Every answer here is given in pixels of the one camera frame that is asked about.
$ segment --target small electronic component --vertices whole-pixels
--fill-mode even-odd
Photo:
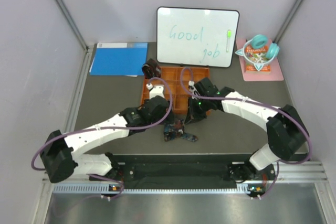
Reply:
[[[173,124],[165,124],[163,135],[166,142],[179,137],[190,142],[196,142],[198,140],[197,136],[184,132],[184,120],[182,119],[176,120]]]
[[[118,185],[109,185],[109,191],[120,191],[121,186]]]
[[[249,185],[248,190],[250,191],[250,197],[260,198],[260,196],[262,196],[266,192],[266,185],[252,184]]]

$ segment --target pink paper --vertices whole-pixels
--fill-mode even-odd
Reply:
[[[237,49],[243,48],[246,40],[236,39]],[[270,45],[272,41],[269,39],[267,45]],[[271,73],[269,74],[258,74],[258,73],[246,73],[245,72],[245,60],[244,57],[234,55],[233,57],[239,57],[241,73],[243,74],[244,81],[283,81],[283,75],[279,65],[278,58],[274,59],[271,66]]]

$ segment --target wire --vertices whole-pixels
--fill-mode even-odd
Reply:
[[[275,182],[278,179],[280,173],[280,165],[279,165],[279,161],[277,161],[277,173],[275,175],[275,178],[273,179],[272,184],[268,187],[268,189],[265,191],[265,193],[263,195],[260,196],[260,199],[263,199],[266,195],[268,195],[270,193],[270,191],[273,189]]]
[[[193,94],[191,93],[184,85],[183,85],[183,80],[182,80],[182,76],[183,76],[183,72],[185,70],[189,70],[190,72],[192,72],[191,68],[188,68],[188,67],[184,67],[181,71],[181,74],[180,74],[180,83],[181,83],[181,87],[182,89],[189,95],[191,96],[194,96],[196,98],[199,98],[199,99],[204,99],[204,100],[222,100],[222,101],[238,101],[238,102],[243,102],[243,99],[239,99],[239,98],[226,98],[226,97],[203,97],[203,96],[200,96],[200,95],[197,95],[197,94]],[[250,104],[253,104],[253,105],[257,105],[257,106],[260,106],[260,107],[264,107],[264,108],[268,108],[268,109],[271,109],[271,110],[274,110],[276,112],[278,112],[279,114],[283,115],[284,117],[286,117],[289,121],[291,121],[301,132],[302,134],[304,135],[304,137],[306,138],[306,141],[307,141],[307,144],[308,144],[308,153],[307,153],[307,156],[301,160],[301,161],[297,161],[297,162],[288,162],[288,161],[284,161],[284,160],[280,160],[281,162],[285,163],[285,164],[290,164],[290,165],[299,165],[299,164],[302,164],[306,161],[308,161],[310,158],[311,158],[311,150],[312,150],[312,144],[311,144],[311,140],[309,138],[309,135],[308,133],[305,131],[305,129],[294,119],[292,118],[290,115],[286,114],[284,111],[278,109],[278,108],[275,108],[271,105],[268,105],[268,104],[265,104],[265,103],[261,103],[261,102],[255,102],[255,101],[249,101],[249,100],[246,100],[244,101],[246,103],[250,103]]]
[[[172,94],[172,90],[170,89],[169,85],[167,82],[165,82],[163,79],[161,78],[158,78],[158,77],[153,77],[152,79],[149,80],[149,83],[151,83],[152,81],[154,80],[159,80],[161,82],[163,82],[163,84],[165,85],[165,87],[168,89],[168,92],[169,92],[169,99],[170,99],[170,102],[169,102],[169,107],[168,107],[168,110],[167,112],[165,113],[165,115],[160,119],[158,120],[157,122],[155,123],[152,123],[150,125],[146,125],[146,126],[138,126],[138,127],[119,127],[119,126],[106,126],[106,127],[101,127],[100,129],[101,130],[145,130],[145,129],[149,129],[151,127],[154,127],[154,126],[157,126],[158,124],[160,124],[161,122],[163,122],[167,116],[169,115],[171,109],[172,109],[172,106],[173,106],[173,94]],[[31,167],[32,169],[34,170],[45,170],[44,168],[38,168],[35,166],[35,160],[37,158],[37,156],[47,147],[49,146],[50,144],[52,144],[53,142],[61,139],[61,138],[64,138],[66,136],[71,136],[71,135],[76,135],[76,134],[80,134],[80,133],[85,133],[85,132],[91,132],[91,131],[96,131],[97,129],[96,128],[89,128],[89,129],[83,129],[83,130],[78,130],[78,131],[73,131],[73,132],[68,132],[68,133],[64,133],[62,135],[59,135],[59,136],[56,136],[54,138],[52,138],[50,141],[48,141],[47,143],[45,143],[43,146],[41,146],[37,152],[33,155],[33,158],[31,160]]]
[[[113,182],[113,183],[116,183],[116,184],[120,185],[121,188],[120,188],[119,192],[117,194],[111,194],[110,199],[119,198],[121,196],[121,194],[123,193],[124,189],[125,189],[124,184],[122,182],[120,182],[120,181],[117,181],[117,180],[114,180],[114,179],[111,179],[111,178],[106,178],[106,177],[98,176],[98,175],[95,175],[95,174],[88,174],[88,175],[91,176],[91,177],[93,177],[93,178],[106,180],[106,181]],[[71,207],[69,207],[65,212],[63,212],[61,214],[57,213],[57,211],[56,211],[56,204],[53,203],[53,213],[54,213],[54,215],[57,218],[61,218],[64,215],[66,215],[68,212],[70,212],[71,210],[73,210],[75,207],[77,207],[79,204],[83,203],[85,200],[91,199],[91,198],[98,198],[98,197],[99,198],[104,198],[104,197],[107,197],[107,196],[103,196],[103,195],[89,195],[89,196],[84,197],[83,199],[79,200],[75,204],[73,204]]]
[[[267,176],[265,173],[263,173],[263,181],[262,181],[262,186],[266,188],[266,184],[267,184]]]

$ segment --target orange tray compartment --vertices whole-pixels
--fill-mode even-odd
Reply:
[[[161,67],[161,78],[165,80],[173,94],[173,112],[175,114],[187,114],[188,111],[188,97],[190,95],[182,89],[180,85],[180,74],[183,67]],[[194,74],[194,81],[198,82],[205,77],[210,77],[209,68],[191,68]],[[183,72],[183,85],[188,88],[188,82],[191,80],[191,74],[188,70]],[[146,88],[146,84],[149,80],[144,79],[142,85],[142,94],[140,104],[144,103],[145,99],[149,99],[149,90]],[[152,81],[153,85],[163,84],[160,81]],[[169,100],[169,92],[164,89],[164,97]]]

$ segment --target metal frame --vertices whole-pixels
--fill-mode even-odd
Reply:
[[[86,45],[85,40],[83,39],[82,34],[78,30],[75,21],[73,20],[67,6],[64,4],[63,0],[55,0],[56,4],[60,8],[61,12],[63,13],[65,19],[67,20],[71,30],[75,34],[76,38],[78,39],[78,42],[81,44],[83,49],[88,49],[88,46]]]
[[[78,30],[76,23],[74,22],[71,14],[64,4],[62,0],[55,0],[59,8],[61,9],[63,15],[65,16],[70,28],[74,32],[75,36],[77,37],[81,46],[86,50],[85,55],[83,58],[81,70],[78,76],[77,85],[72,97],[72,103],[70,105],[68,111],[67,121],[64,127],[65,131],[72,131],[75,127],[76,117],[79,110],[79,104],[82,96],[82,92],[85,85],[86,76],[88,73],[88,69],[90,67],[90,61],[92,58],[92,51],[93,46],[88,47],[85,43],[80,31]],[[290,22],[292,21],[295,13],[299,9],[300,5],[302,4],[303,0],[296,0],[292,9],[290,10],[288,16],[286,17],[284,23],[282,24],[278,34],[275,38],[275,42],[278,43],[280,39],[283,37],[287,27],[289,26]],[[67,179],[65,183],[70,184],[85,184],[85,185],[96,185],[97,182],[91,182],[88,180],[87,176],[77,176],[72,177],[71,179]],[[99,184],[110,184],[109,182],[100,182]],[[322,163],[320,162],[306,162],[301,165],[291,166],[286,164],[280,164],[280,173],[279,178],[276,183],[314,183],[317,195],[321,203],[321,208],[325,215],[328,224],[336,223],[336,201],[331,191],[330,185],[328,183],[327,176],[324,172]],[[50,204],[51,196],[54,191],[54,184],[51,184],[48,176],[45,174],[43,181],[41,182],[41,187],[39,191],[39,201],[36,206],[35,214],[32,220],[34,224],[45,223],[46,214],[48,211],[48,207]],[[127,193],[190,193],[187,190],[152,190],[152,191],[139,191],[139,190],[129,190],[126,191]],[[206,190],[199,190],[193,191],[192,193],[210,193],[210,191]],[[220,193],[230,193],[229,191],[220,191]]]
[[[281,38],[283,37],[284,33],[286,32],[289,24],[292,22],[296,12],[298,11],[298,9],[300,8],[301,4],[302,4],[303,0],[296,0],[295,3],[293,4],[293,7],[291,8],[291,10],[289,11],[285,21],[283,21],[280,30],[277,33],[277,36],[275,37],[275,39],[273,40],[274,43],[279,43]]]
[[[54,194],[111,194],[109,186],[113,183],[58,183]],[[123,194],[248,194],[247,184],[237,184],[237,188],[223,189],[125,189]]]

